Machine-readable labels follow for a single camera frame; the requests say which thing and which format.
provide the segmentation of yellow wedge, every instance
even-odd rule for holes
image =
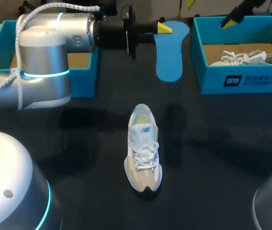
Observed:
[[[237,22],[235,22],[234,20],[231,19],[230,21],[228,21],[227,24],[224,25],[224,27],[222,29],[226,29],[226,28],[228,28],[232,25],[235,25],[235,24],[237,24]]]
[[[171,34],[172,29],[160,22],[158,22],[158,33],[159,34]]]
[[[190,7],[193,5],[195,0],[187,0],[186,6],[187,6],[187,10],[190,9]]]

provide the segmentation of sneaker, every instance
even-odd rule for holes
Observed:
[[[135,107],[128,125],[128,154],[124,161],[125,173],[131,186],[138,192],[154,192],[163,176],[159,164],[158,127],[150,108]]]
[[[272,65],[272,54],[255,50],[249,54],[237,54],[223,51],[222,61],[217,61],[211,66],[239,66],[239,65]]]

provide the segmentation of cardboard box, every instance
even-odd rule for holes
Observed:
[[[69,62],[69,68],[83,68],[87,69],[90,66],[90,54],[88,53],[75,53],[75,54],[70,54],[68,53],[68,62]],[[16,63],[16,56],[14,54],[13,59],[10,64],[10,69],[17,67]]]
[[[191,54],[201,94],[272,92],[272,65],[210,66],[221,60],[224,50],[271,54],[272,16],[248,16],[227,29],[221,28],[223,19],[194,19]]]
[[[208,65],[220,61],[223,51],[234,52],[235,54],[247,54],[256,49],[272,54],[271,43],[251,43],[237,45],[203,45]]]
[[[16,21],[4,21],[0,28],[0,72],[10,73],[16,67]],[[99,49],[91,54],[68,54],[72,98],[95,96]]]

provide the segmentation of blue open box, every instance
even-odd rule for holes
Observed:
[[[209,66],[203,48],[216,44],[272,44],[272,16],[248,16],[227,29],[221,29],[223,19],[194,19],[191,53],[201,94],[272,92],[272,65]]]
[[[4,21],[0,28],[0,72],[10,73],[15,54],[16,21]],[[72,98],[94,97],[99,50],[90,54],[88,68],[70,69]]]

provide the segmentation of white cable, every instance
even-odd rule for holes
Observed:
[[[62,2],[55,2],[55,3],[49,3],[45,4],[43,6],[40,6],[33,10],[30,14],[26,16],[26,18],[23,20],[23,22],[20,24],[20,27],[16,33],[16,38],[15,38],[15,55],[16,55],[16,61],[17,61],[17,68],[16,70],[11,73],[11,75],[2,83],[0,83],[0,89],[4,87],[5,85],[12,83],[20,74],[20,71],[22,69],[22,61],[21,61],[21,56],[20,56],[20,46],[19,46],[19,35],[20,33],[24,30],[25,26],[28,24],[28,22],[39,12],[48,9],[48,8],[54,8],[54,7],[62,7],[62,8],[69,8],[69,9],[74,9],[74,10],[79,10],[79,11],[84,11],[84,12],[99,12],[100,7],[99,6],[78,6],[78,5],[73,5],[73,4],[68,4],[68,3],[62,3]]]
[[[17,92],[18,92],[18,106],[17,110],[23,108],[23,88],[22,88],[22,79],[20,73],[17,71],[17,68],[12,68],[10,71],[11,74],[16,74],[17,80]]]

